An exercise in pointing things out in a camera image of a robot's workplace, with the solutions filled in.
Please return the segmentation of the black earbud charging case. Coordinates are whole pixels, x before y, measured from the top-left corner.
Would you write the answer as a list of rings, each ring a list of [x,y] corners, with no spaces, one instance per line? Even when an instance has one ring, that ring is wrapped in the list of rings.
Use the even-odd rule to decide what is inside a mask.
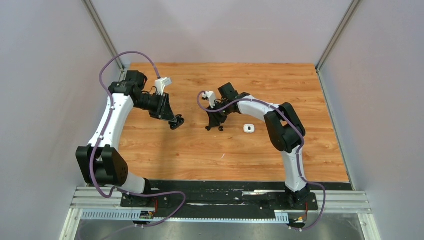
[[[181,114],[175,116],[175,121],[169,121],[168,125],[171,130],[176,130],[185,123],[185,119]]]

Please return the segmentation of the white earbud charging case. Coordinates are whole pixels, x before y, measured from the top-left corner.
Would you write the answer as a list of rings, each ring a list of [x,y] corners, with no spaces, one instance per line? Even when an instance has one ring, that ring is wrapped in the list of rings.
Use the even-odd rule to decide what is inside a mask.
[[[255,132],[255,130],[256,128],[253,124],[248,123],[243,125],[243,131],[247,134],[252,134]]]

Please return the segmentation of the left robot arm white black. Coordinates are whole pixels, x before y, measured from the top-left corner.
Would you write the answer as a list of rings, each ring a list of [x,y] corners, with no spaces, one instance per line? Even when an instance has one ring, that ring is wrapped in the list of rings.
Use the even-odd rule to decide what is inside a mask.
[[[158,78],[154,82],[155,92],[144,90],[147,77],[130,70],[126,78],[113,82],[107,89],[110,94],[100,124],[86,146],[79,146],[76,159],[84,181],[98,186],[113,186],[128,193],[134,193],[134,200],[140,206],[149,206],[153,201],[148,179],[129,171],[127,162],[119,153],[119,142],[132,109],[148,111],[153,119],[166,121],[171,130],[184,124],[180,114],[174,114],[170,96],[165,87],[172,83],[170,77]]]

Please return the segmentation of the aluminium frame rail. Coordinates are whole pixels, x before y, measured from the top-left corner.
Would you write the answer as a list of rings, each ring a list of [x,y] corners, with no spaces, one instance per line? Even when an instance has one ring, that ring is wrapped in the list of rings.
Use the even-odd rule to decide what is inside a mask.
[[[93,187],[78,187],[60,238],[74,239],[81,220],[283,224],[301,232],[309,226],[312,214],[321,218],[343,214],[358,217],[359,231],[365,239],[380,239],[364,192],[314,190],[297,206],[284,203],[284,196],[283,190],[211,189],[204,193],[161,195],[145,200],[122,192],[104,198]]]

